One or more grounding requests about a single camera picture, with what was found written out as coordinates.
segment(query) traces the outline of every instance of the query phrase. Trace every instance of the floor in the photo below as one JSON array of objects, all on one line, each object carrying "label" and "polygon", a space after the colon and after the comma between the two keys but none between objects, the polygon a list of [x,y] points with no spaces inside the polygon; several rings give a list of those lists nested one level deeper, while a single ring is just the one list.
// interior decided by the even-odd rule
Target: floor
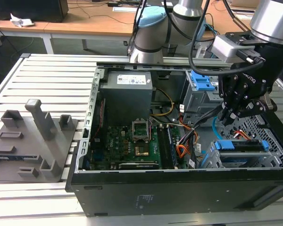
[{"label": "floor", "polygon": [[[15,46],[17,51],[22,49],[19,51],[20,55],[21,53],[46,54],[41,38],[8,37],[8,40]],[[0,83],[19,58],[8,40],[4,39],[2,41],[3,45],[0,46]],[[81,40],[53,39],[53,42],[55,54],[125,56],[127,48],[122,41],[88,40],[90,50],[83,50]],[[187,57],[189,48],[190,46],[178,46],[175,57]]]}]

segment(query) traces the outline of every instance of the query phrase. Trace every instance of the black computer case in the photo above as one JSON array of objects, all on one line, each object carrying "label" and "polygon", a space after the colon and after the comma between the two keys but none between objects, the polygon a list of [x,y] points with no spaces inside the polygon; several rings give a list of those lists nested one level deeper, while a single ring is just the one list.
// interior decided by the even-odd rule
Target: black computer case
[{"label": "black computer case", "polygon": [[0,0],[0,20],[10,14],[32,21],[62,22],[68,12],[67,0]]},{"label": "black computer case", "polygon": [[[105,78],[109,67],[113,66],[105,65],[97,68],[95,72],[89,102],[91,106],[96,107],[92,102],[99,98],[99,95],[96,95],[97,88],[100,87],[98,83],[100,79]],[[132,74],[139,70],[137,66],[130,65],[117,65],[112,70],[125,68],[131,68]],[[140,68],[147,71],[159,66],[145,65]],[[165,69],[166,66],[163,66],[161,73],[164,73]],[[180,70],[181,67],[168,66],[167,69]],[[177,82],[155,82],[156,73],[159,75],[158,71],[152,73],[153,86],[168,84],[172,86],[170,90],[176,90]],[[169,81],[176,76],[178,75],[170,74]],[[90,109],[94,107],[89,107],[87,113],[91,112]],[[281,144],[283,149],[281,121],[274,113],[262,114],[259,117],[262,124],[256,121],[254,125],[267,129],[268,135],[274,140],[274,143],[269,140],[271,144],[277,148],[278,144]],[[249,128],[256,130],[251,119],[245,122]],[[81,142],[74,150],[66,191],[75,193],[87,217],[261,210],[283,197],[283,165],[278,168],[259,166],[256,169],[168,169],[143,172],[92,171],[87,168],[78,170],[75,165],[79,164],[82,152],[85,154],[85,148],[81,145],[85,141],[84,137],[83,134]]]}]

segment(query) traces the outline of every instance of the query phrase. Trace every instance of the blue cable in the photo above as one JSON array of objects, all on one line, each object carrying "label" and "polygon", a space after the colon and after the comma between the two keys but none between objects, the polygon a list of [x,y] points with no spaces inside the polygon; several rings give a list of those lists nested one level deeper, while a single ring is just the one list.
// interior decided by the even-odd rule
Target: blue cable
[{"label": "blue cable", "polygon": [[216,126],[215,126],[215,123],[216,123],[216,120],[217,120],[218,117],[215,117],[213,119],[213,122],[212,122],[212,129],[213,129],[213,132],[215,133],[216,137],[219,139],[219,140],[223,140],[222,137],[220,136],[220,134],[218,133],[217,129],[216,129]]}]

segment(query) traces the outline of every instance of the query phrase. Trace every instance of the gray plastic holder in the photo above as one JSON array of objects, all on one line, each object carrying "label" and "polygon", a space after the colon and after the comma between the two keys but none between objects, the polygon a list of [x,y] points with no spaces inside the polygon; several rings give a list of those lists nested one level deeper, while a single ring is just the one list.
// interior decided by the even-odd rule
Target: gray plastic holder
[{"label": "gray plastic holder", "polygon": [[0,130],[0,181],[58,182],[61,179],[77,120],[52,118],[41,101],[29,99],[32,117],[7,110]]}]

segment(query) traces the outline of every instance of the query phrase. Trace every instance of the wooden desk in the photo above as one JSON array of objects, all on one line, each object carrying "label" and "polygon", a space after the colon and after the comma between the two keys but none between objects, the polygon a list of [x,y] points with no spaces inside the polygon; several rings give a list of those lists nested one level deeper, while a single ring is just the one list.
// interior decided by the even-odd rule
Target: wooden desk
[{"label": "wooden desk", "polygon": [[[53,54],[52,38],[81,39],[83,49],[87,49],[86,40],[129,40],[133,29],[135,13],[114,12],[112,7],[102,5],[87,5],[85,1],[68,0],[69,12],[63,23],[34,22],[35,26],[16,27],[10,21],[0,21],[0,30],[7,36],[43,38],[47,53]],[[214,27],[221,34],[241,31],[228,15],[222,1],[212,1],[208,8],[214,18]],[[209,15],[207,22],[212,24]],[[206,31],[203,38],[212,38],[212,32]]]}]

